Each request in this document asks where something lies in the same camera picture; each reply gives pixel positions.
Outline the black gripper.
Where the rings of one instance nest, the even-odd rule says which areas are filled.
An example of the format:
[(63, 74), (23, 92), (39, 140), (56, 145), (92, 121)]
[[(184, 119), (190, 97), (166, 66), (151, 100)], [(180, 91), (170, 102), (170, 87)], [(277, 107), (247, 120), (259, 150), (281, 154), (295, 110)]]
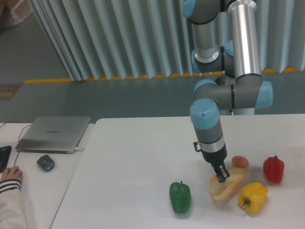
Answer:
[(226, 148), (222, 148), (217, 152), (211, 153), (202, 151), (202, 155), (205, 161), (212, 165), (220, 183), (225, 182), (226, 179), (230, 177), (230, 173), (228, 172), (224, 164), (224, 160), (227, 157)]

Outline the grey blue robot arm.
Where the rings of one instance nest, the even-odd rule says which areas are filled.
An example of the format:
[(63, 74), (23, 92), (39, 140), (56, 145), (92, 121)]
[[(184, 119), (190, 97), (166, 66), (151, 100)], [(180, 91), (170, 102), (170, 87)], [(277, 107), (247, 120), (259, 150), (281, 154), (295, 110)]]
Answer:
[[(224, 160), (227, 156), (220, 121), (221, 110), (269, 107), (273, 89), (261, 77), (255, 26), (254, 0), (184, 0), (183, 16), (192, 24), (194, 50), (192, 67), (199, 73), (224, 71), (233, 83), (201, 80), (195, 85), (190, 107), (201, 152), (213, 167), (219, 182), (229, 177)], [(232, 47), (216, 43), (215, 19), (226, 12), (231, 23)]]

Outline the white striped sleeve forearm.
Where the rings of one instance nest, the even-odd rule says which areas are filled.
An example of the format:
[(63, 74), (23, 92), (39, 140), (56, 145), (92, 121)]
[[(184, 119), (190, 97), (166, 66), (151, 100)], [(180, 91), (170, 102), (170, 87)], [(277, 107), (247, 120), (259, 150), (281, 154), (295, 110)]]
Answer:
[(0, 228), (27, 229), (24, 198), (20, 191), (21, 182), (16, 179), (0, 183)]

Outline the person's hand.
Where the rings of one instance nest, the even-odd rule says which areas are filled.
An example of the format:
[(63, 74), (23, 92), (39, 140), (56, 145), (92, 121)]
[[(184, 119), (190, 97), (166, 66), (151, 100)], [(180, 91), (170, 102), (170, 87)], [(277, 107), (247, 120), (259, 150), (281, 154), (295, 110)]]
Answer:
[(23, 172), (18, 167), (8, 167), (4, 169), (0, 178), (0, 191), (20, 189), (23, 180)]

